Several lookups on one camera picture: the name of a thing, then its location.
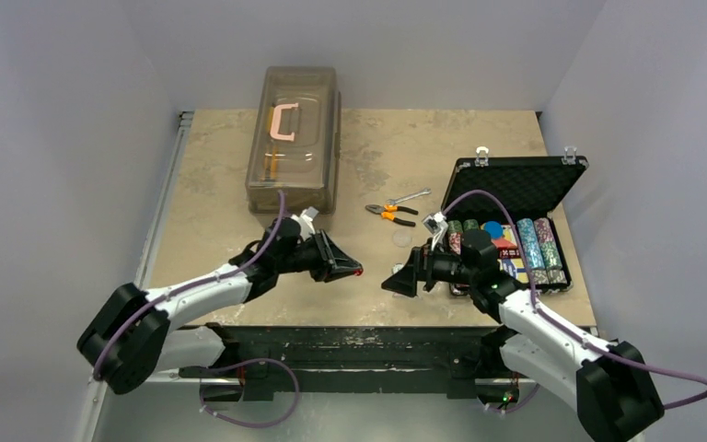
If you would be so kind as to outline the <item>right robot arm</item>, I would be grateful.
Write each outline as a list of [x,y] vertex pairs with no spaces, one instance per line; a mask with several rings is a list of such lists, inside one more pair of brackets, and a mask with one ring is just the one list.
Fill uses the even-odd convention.
[[503,271],[498,258],[486,231],[468,230],[460,253],[413,248],[381,287],[416,297],[419,285],[466,286],[474,306],[501,325],[499,340],[480,350],[482,367],[532,378],[575,411],[595,441],[629,441],[664,416],[651,376],[636,368],[643,357],[633,345],[609,343],[562,318]]

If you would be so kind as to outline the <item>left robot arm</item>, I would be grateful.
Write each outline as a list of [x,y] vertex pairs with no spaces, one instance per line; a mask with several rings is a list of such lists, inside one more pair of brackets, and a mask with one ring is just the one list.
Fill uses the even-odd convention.
[[296,215],[278,218],[262,238],[210,273],[159,288],[117,287],[76,349],[92,366],[95,380],[125,394],[156,372],[169,335],[191,321],[261,297],[285,273],[308,273],[316,282],[330,283],[363,270],[326,231]]

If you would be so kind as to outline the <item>yellow blue card deck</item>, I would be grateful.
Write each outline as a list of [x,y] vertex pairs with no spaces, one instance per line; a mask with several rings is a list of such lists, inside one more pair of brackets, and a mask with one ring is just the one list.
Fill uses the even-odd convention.
[[524,261],[521,258],[501,259],[501,269],[523,284],[529,282],[529,276]]

